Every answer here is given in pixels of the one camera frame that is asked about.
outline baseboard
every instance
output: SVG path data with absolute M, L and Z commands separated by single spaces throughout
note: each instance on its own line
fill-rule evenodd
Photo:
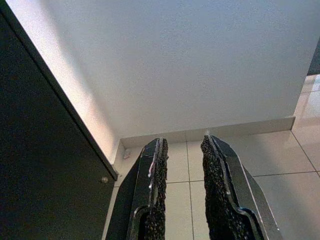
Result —
M 204 138 L 205 132 L 222 138 L 241 135 L 263 134 L 290 130 L 294 124 L 295 117 L 285 117 L 266 121 L 246 122 L 234 125 L 216 126 L 186 131 L 166 132 L 144 136 L 122 138 L 120 141 L 125 149 L 143 147 L 155 138 L 165 138 L 169 144 L 200 141 Z

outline dark cabinet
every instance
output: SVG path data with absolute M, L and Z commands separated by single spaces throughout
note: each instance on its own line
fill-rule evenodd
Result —
M 3 3 L 0 77 L 0 238 L 100 239 L 116 174 Z

